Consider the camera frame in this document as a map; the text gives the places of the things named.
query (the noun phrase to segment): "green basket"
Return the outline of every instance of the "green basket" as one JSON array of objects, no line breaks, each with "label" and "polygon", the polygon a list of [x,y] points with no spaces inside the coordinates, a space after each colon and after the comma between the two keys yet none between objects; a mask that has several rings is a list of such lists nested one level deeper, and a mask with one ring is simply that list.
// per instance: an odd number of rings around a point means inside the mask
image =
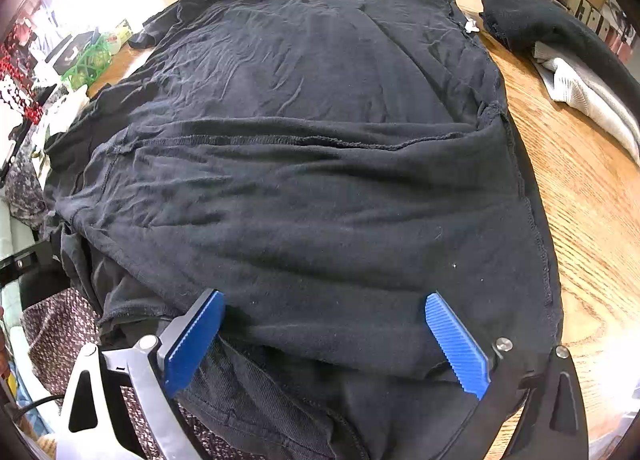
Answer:
[{"label": "green basket", "polygon": [[68,82],[73,90],[78,90],[82,85],[90,86],[98,79],[104,69],[111,65],[106,39],[103,34],[95,44],[87,47],[76,64],[64,73],[62,81]]}]

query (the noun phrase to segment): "wrinkled fabric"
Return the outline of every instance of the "wrinkled fabric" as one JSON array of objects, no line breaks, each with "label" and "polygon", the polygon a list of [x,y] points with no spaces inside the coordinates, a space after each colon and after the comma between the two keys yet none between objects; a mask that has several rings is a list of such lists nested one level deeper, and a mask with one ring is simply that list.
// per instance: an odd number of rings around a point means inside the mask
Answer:
[{"label": "wrinkled fabric", "polygon": [[513,52],[536,42],[580,58],[640,120],[640,83],[609,47],[577,18],[549,0],[482,0],[484,28]]},{"label": "wrinkled fabric", "polygon": [[133,34],[127,43],[132,49],[155,47],[171,26],[178,21],[178,2],[173,3],[142,23],[143,29]]},{"label": "wrinkled fabric", "polygon": [[497,66],[454,0],[180,0],[177,18],[50,139],[65,270],[102,325],[224,292],[178,400],[237,448],[436,455],[477,401],[425,324],[428,294],[529,358],[561,332]]}]

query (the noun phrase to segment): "countertop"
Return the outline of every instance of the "countertop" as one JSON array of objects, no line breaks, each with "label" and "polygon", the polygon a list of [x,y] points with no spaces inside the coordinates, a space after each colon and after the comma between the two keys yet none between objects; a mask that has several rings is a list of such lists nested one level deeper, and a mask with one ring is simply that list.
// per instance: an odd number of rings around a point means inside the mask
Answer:
[{"label": "countertop", "polygon": [[[481,0],[456,0],[472,16]],[[590,440],[612,431],[640,378],[640,170],[590,119],[555,103],[533,65],[489,34],[480,38],[504,76],[511,115],[529,153],[558,256],[562,343],[574,357]],[[138,68],[151,49],[124,47],[90,89]],[[517,416],[487,458],[498,459]]]}]

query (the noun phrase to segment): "metal bolt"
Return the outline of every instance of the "metal bolt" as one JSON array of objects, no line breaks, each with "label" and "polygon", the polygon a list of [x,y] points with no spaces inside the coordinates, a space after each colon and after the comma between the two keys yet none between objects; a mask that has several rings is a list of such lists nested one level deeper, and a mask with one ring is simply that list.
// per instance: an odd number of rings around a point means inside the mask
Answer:
[{"label": "metal bolt", "polygon": [[513,348],[513,343],[506,337],[498,337],[498,339],[495,341],[495,347],[498,348],[500,352],[508,352]]},{"label": "metal bolt", "polygon": [[158,338],[152,334],[142,336],[140,338],[140,341],[138,341],[138,345],[143,350],[151,350],[151,348],[156,346],[157,343],[158,343]]},{"label": "metal bolt", "polygon": [[567,357],[569,357],[569,350],[567,350],[566,346],[557,346],[556,355],[561,359],[566,359]]},{"label": "metal bolt", "polygon": [[97,349],[98,349],[98,347],[96,345],[94,345],[93,343],[87,343],[82,348],[80,348],[80,354],[83,355],[83,356],[89,357],[90,355],[94,354],[94,352]]}]

